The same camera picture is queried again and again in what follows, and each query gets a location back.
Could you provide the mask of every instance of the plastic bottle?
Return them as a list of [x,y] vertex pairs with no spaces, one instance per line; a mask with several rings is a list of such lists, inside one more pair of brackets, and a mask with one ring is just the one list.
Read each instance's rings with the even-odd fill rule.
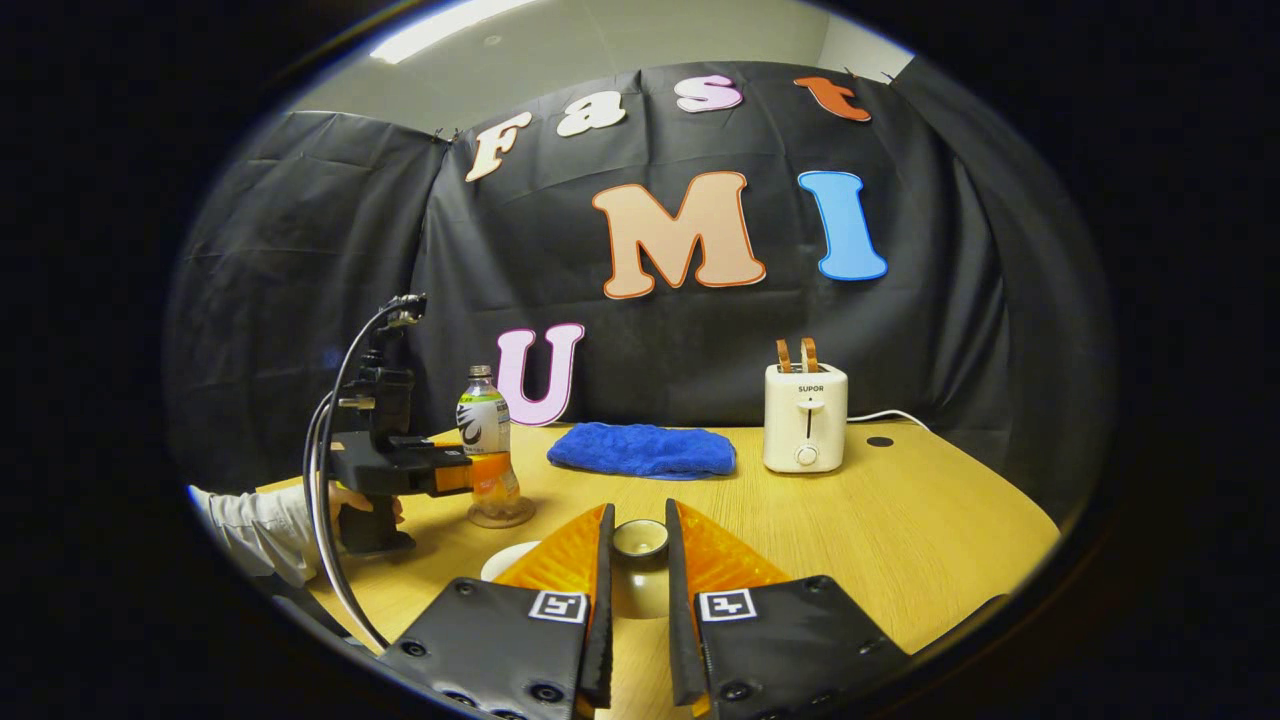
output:
[[518,525],[532,515],[532,503],[520,496],[520,480],[511,466],[511,413],[493,386],[489,365],[472,365],[467,389],[458,398],[458,433],[471,457],[471,510],[477,525]]

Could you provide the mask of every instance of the white plate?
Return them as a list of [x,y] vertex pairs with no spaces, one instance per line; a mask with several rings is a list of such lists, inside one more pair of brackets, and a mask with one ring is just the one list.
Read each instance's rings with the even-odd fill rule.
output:
[[493,557],[486,560],[484,568],[480,569],[480,579],[486,583],[492,583],[494,578],[500,575],[507,568],[511,568],[517,560],[524,557],[526,552],[536,547],[539,542],[541,541],[522,542],[520,544],[499,550],[493,555]]

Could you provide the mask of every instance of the table surface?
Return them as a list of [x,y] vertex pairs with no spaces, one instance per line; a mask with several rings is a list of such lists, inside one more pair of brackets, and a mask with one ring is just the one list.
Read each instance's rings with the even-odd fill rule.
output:
[[[604,502],[616,523],[662,521],[673,497],[754,547],[792,578],[831,575],[908,653],[924,647],[987,600],[1014,591],[1059,538],[1053,521],[1007,480],[941,437],[906,420],[850,424],[840,470],[776,474],[760,461],[762,428],[708,428],[737,450],[737,469],[717,479],[673,482],[556,468],[547,451],[571,425],[512,425],[512,464],[538,512],[524,525],[479,528],[468,495],[402,496],[399,527],[417,547],[399,556],[343,557],[352,592],[374,626],[394,641],[449,580],[480,577],[493,553],[541,539]],[[868,445],[887,437],[888,447]],[[457,441],[457,432],[436,439]],[[262,492],[300,478],[259,488]],[[372,647],[321,570],[308,589]],[[614,618],[613,707],[600,720],[690,717],[673,707],[667,619]]]

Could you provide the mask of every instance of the blue letter i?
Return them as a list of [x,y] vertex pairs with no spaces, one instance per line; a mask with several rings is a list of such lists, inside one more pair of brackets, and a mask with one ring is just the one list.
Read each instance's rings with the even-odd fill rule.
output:
[[813,193],[827,233],[827,256],[818,272],[837,281],[869,281],[888,272],[888,263],[876,254],[858,191],[863,181],[852,173],[818,170],[800,173],[800,187]]

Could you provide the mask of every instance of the toaster knob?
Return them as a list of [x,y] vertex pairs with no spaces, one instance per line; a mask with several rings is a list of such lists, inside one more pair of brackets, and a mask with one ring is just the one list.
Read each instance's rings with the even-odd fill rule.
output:
[[796,450],[796,462],[801,465],[813,465],[818,461],[818,448],[812,445],[801,445]]

